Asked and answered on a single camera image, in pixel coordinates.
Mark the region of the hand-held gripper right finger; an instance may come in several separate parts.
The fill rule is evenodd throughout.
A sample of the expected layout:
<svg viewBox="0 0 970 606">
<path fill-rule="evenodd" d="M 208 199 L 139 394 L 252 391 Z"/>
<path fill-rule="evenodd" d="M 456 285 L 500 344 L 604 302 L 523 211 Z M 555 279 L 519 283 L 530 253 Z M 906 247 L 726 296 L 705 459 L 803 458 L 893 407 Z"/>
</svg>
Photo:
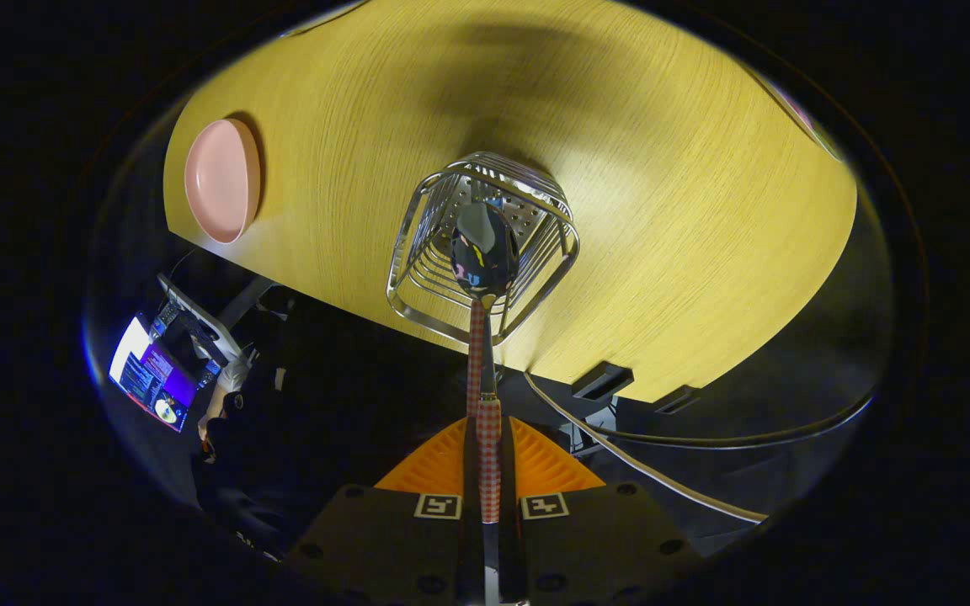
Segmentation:
<svg viewBox="0 0 970 606">
<path fill-rule="evenodd" d="M 528 423 L 502 419 L 502 596 L 650 605 L 701 556 L 636 481 L 607 483 Z"/>
</svg>

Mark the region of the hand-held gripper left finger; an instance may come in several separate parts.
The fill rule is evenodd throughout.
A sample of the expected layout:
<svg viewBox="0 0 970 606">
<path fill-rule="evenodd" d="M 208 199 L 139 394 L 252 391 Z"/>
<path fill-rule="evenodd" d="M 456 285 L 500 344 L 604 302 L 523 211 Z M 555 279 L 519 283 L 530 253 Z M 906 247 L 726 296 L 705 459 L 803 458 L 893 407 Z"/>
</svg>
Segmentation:
<svg viewBox="0 0 970 606">
<path fill-rule="evenodd" d="M 474 428 L 459 419 L 376 486 L 340 487 L 286 567 L 326 603 L 481 603 Z"/>
</svg>

